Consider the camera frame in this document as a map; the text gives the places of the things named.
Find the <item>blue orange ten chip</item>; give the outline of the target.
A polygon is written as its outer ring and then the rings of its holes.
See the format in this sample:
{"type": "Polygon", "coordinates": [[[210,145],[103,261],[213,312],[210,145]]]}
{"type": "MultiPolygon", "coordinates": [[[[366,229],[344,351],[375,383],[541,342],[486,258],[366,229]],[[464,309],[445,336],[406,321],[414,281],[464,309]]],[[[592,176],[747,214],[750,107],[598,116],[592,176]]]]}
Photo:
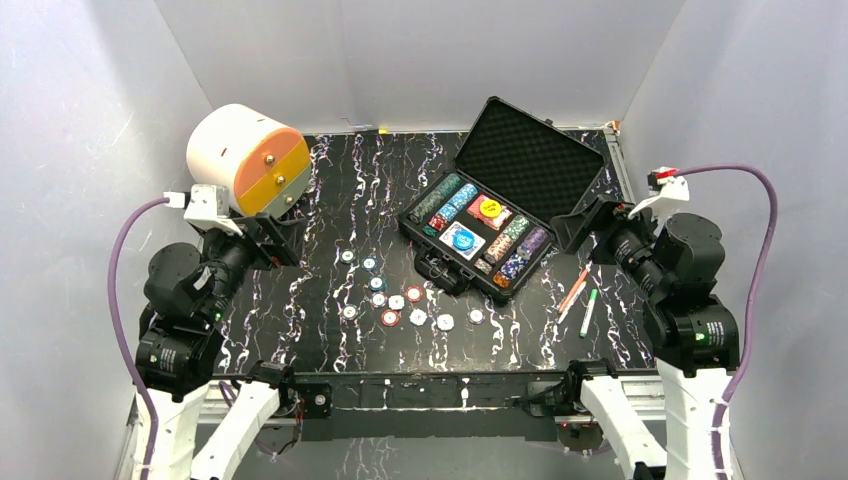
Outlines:
{"type": "Polygon", "coordinates": [[[359,309],[355,305],[345,305],[341,311],[342,318],[352,321],[359,316],[359,309]]]}

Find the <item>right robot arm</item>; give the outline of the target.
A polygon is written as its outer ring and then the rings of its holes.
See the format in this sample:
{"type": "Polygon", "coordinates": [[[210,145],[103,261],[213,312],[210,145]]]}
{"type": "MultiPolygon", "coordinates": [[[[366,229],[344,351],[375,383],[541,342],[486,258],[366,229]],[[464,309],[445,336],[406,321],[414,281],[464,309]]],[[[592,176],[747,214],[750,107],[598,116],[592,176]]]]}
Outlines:
{"type": "Polygon", "coordinates": [[[608,361],[574,360],[563,380],[565,405],[592,416],[627,479],[724,473],[714,457],[726,426],[714,412],[740,364],[739,330],[713,292],[725,259],[721,231],[680,211],[689,198],[684,178],[663,173],[639,203],[600,195],[551,222],[567,254],[594,237],[592,263],[616,266],[644,298],[644,328],[663,389],[665,442],[646,427],[608,361]]]}

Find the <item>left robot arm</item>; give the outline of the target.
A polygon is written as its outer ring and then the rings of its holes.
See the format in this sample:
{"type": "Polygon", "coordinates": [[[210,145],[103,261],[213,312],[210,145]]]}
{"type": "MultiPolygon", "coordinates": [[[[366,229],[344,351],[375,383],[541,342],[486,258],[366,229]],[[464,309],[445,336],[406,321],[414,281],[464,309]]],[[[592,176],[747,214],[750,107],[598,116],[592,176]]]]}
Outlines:
{"type": "Polygon", "coordinates": [[[257,362],[207,443],[196,431],[223,345],[220,322],[246,276],[296,266],[283,232],[289,223],[260,212],[233,212],[225,186],[196,184],[167,192],[163,204],[182,210],[201,244],[173,243],[148,264],[143,293],[149,322],[140,336],[134,367],[137,398],[148,433],[132,456],[133,479],[230,479],[263,424],[294,411],[299,391],[293,371],[257,362]]]}

